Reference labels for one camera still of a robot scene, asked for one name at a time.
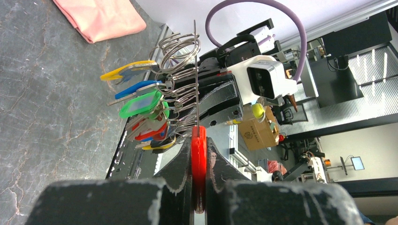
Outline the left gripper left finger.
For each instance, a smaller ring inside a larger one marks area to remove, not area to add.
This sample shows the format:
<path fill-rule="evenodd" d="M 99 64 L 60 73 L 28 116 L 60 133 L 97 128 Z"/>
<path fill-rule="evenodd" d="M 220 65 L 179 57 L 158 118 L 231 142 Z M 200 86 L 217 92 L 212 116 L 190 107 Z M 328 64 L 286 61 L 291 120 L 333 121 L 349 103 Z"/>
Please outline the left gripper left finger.
<path fill-rule="evenodd" d="M 187 138 L 177 155 L 151 178 L 50 184 L 26 224 L 192 224 L 191 139 Z"/>

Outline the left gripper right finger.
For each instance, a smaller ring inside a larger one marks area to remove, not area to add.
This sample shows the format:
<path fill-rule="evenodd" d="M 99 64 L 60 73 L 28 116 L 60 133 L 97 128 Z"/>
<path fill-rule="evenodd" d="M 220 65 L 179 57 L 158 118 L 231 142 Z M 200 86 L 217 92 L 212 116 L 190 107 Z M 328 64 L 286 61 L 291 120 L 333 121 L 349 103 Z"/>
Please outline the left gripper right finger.
<path fill-rule="evenodd" d="M 207 139 L 206 224 L 361 225 L 349 193 L 336 184 L 255 182 Z"/>

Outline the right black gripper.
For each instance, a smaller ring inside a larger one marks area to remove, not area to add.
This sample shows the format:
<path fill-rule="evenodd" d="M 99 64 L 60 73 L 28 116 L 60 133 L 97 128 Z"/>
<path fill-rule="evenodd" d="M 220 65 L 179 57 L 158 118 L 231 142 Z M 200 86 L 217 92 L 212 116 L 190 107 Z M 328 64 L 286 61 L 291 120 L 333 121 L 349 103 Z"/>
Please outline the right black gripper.
<path fill-rule="evenodd" d="M 219 48 L 200 57 L 199 124 L 211 127 L 243 116 L 234 75 L 226 67 L 262 55 L 255 37 L 237 36 Z M 196 125 L 196 105 L 187 114 L 186 127 Z"/>

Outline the steel key holder red handle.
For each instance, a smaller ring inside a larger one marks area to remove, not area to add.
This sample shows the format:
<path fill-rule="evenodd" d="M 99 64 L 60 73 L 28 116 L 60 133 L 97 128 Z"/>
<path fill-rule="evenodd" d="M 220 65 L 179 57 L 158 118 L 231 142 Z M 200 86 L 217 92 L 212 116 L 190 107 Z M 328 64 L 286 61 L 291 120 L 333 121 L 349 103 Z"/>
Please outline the steel key holder red handle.
<path fill-rule="evenodd" d="M 191 173 L 193 183 L 194 209 L 195 212 L 201 214 L 205 211 L 206 198 L 206 172 L 207 172 L 207 137 L 206 128 L 200 125 L 199 112 L 199 76 L 198 76 L 198 53 L 200 51 L 199 34 L 196 32 L 196 22 L 193 22 L 193 33 L 181 35 L 180 33 L 172 34 L 171 36 L 162 39 L 158 47 L 166 49 L 171 47 L 170 51 L 166 52 L 164 59 L 182 59 L 172 68 L 163 71 L 167 81 L 175 82 L 183 78 L 194 78 L 194 96 L 195 102 L 191 103 L 189 107 L 194 108 L 189 114 L 179 119 L 175 124 L 177 126 L 176 132 L 187 131 L 191 129 Z"/>

